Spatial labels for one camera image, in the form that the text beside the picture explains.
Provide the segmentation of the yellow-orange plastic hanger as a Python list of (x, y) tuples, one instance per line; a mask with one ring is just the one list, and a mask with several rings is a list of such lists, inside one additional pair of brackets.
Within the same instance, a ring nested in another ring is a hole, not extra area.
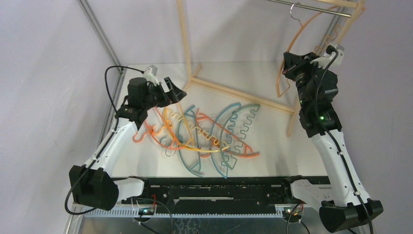
[[(198, 148), (195, 147), (195, 139), (191, 133), (189, 126), (189, 121), (185, 117), (182, 106), (179, 104), (177, 110), (165, 107), (162, 111), (162, 120), (166, 124), (168, 133), (172, 138), (172, 142), (176, 144), (177, 150), (188, 150), (197, 151)], [(184, 136), (181, 134), (182, 127), (186, 128), (188, 133), (188, 139), (185, 140)]]

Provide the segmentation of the light orange wavy hanger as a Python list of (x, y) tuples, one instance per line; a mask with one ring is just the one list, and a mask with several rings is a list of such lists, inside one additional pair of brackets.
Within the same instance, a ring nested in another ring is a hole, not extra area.
[[(339, 29), (336, 32), (336, 36), (333, 37), (330, 34), (327, 34), (322, 39), (319, 46), (314, 48), (316, 54), (320, 54), (322, 49), (327, 48), (327, 43), (334, 42), (336, 44), (340, 44), (344, 39), (345, 35), (347, 34), (348, 30), (351, 28), (352, 24), (358, 19), (360, 15), (362, 15), (365, 11), (365, 0), (357, 0), (357, 1), (349, 1), (349, 0), (325, 0), (324, 3), (330, 4), (331, 7), (327, 9), (313, 9), (317, 11), (315, 15), (309, 18), (306, 22), (300, 22), (300, 29), (295, 34), (293, 39), (291, 40), (289, 46), (287, 47), (287, 51), (289, 52), (293, 45), (295, 44), (296, 40), (299, 38), (300, 34), (304, 31), (304, 29), (319, 15), (325, 13), (330, 15), (335, 15), (338, 17), (345, 17), (347, 18), (344, 26), (340, 26), (339, 23), (334, 25), (334, 29)], [(345, 13), (341, 13), (339, 11), (334, 11), (336, 8), (349, 8), (352, 10), (352, 14), (347, 15)]]

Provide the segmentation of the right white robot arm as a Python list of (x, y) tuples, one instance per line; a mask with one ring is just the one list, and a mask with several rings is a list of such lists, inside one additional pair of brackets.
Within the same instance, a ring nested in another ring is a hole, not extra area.
[(331, 48), (326, 57), (313, 52), (305, 55), (285, 52), (283, 56), (282, 73), (295, 82), (300, 123), (322, 159), (330, 188), (323, 189), (301, 175), (291, 176), (283, 181), (282, 198), (288, 203), (303, 202), (311, 206), (331, 233), (364, 225), (373, 233), (373, 220), (383, 212), (383, 206), (362, 185), (332, 105), (338, 94), (338, 78), (330, 67), (342, 57), (342, 52)]

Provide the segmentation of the pale green wavy hanger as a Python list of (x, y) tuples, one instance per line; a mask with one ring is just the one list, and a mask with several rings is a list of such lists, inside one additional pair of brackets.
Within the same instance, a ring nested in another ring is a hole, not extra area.
[[(244, 111), (248, 111), (248, 113), (245, 116), (246, 121), (243, 122), (242, 127), (240, 127), (239, 129), (239, 133), (241, 134), (239, 136), (240, 139), (242, 139), (243, 141), (246, 139), (246, 133), (249, 131), (249, 127), (252, 124), (253, 119), (256, 116), (256, 113), (259, 111), (261, 105), (260, 104), (247, 104), (244, 106), (241, 106), (241, 109), (237, 112), (237, 115), (239, 117), (239, 114), (244, 112)], [(243, 151), (243, 148), (241, 148), (242, 144), (240, 142), (238, 142), (237, 140), (233, 139), (232, 141), (232, 145), (231, 145), (231, 151), (237, 151), (238, 153), (240, 151)]]

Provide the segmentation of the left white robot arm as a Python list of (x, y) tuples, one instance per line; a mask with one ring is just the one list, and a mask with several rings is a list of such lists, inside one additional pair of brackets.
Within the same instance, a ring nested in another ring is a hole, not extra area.
[(83, 165), (74, 165), (69, 171), (69, 194), (75, 203), (89, 207), (90, 211), (111, 210), (121, 200), (134, 197), (140, 203), (151, 200), (152, 190), (144, 179), (129, 176), (114, 180), (113, 170), (125, 144), (139, 131), (148, 117), (148, 110), (176, 104), (187, 96), (169, 77), (164, 78), (168, 87), (143, 77), (132, 78), (128, 93), (116, 111), (115, 124), (100, 143), (94, 154)]

